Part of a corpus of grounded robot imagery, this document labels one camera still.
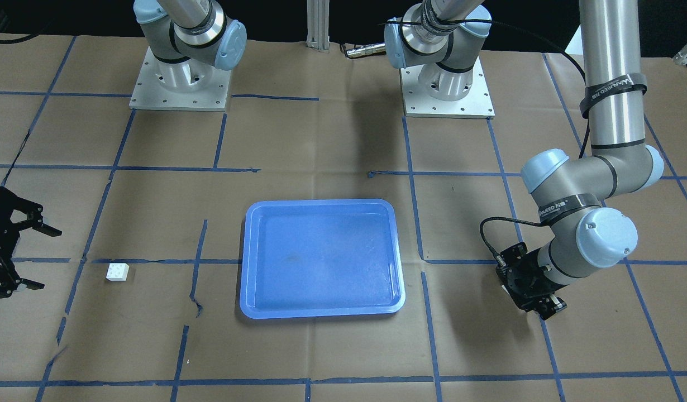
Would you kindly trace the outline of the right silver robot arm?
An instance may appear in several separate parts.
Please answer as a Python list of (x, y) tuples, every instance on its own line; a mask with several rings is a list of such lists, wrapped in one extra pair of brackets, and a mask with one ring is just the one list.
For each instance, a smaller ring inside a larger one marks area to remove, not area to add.
[[(241, 61), (247, 32), (214, 1), (136, 1), (137, 23), (149, 48), (129, 106), (149, 111), (223, 112), (231, 72)], [(61, 235), (48, 226), (42, 205), (0, 186), (0, 299), (43, 284), (20, 277), (12, 255), (20, 232)]]

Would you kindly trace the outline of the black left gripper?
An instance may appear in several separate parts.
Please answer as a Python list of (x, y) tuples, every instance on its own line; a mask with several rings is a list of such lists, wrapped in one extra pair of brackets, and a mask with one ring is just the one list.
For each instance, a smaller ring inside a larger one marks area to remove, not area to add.
[(542, 320), (548, 320), (567, 308), (567, 303), (555, 295), (565, 287), (545, 276), (547, 265), (541, 265), (538, 255), (542, 249), (527, 250), (524, 242), (512, 245), (498, 253), (496, 268), (503, 290), (515, 305), (525, 312), (535, 311)]

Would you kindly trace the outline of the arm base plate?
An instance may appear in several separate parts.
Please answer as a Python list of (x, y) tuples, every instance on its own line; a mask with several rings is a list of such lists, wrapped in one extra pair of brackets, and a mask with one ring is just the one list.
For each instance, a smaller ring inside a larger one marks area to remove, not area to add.
[(226, 112), (231, 73), (194, 59), (168, 64), (147, 49), (129, 107), (150, 111)]
[(453, 73), (437, 64), (400, 69), (407, 117), (491, 119), (496, 115), (478, 58), (472, 69)]

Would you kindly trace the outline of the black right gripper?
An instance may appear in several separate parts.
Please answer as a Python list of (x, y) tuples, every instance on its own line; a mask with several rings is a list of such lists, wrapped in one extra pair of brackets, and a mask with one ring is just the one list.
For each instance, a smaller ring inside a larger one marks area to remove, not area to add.
[(0, 186), (0, 299), (23, 290), (42, 290), (45, 284), (19, 276), (12, 256), (20, 239), (20, 231), (34, 229), (49, 237), (59, 237), (62, 231), (45, 223), (43, 206)]

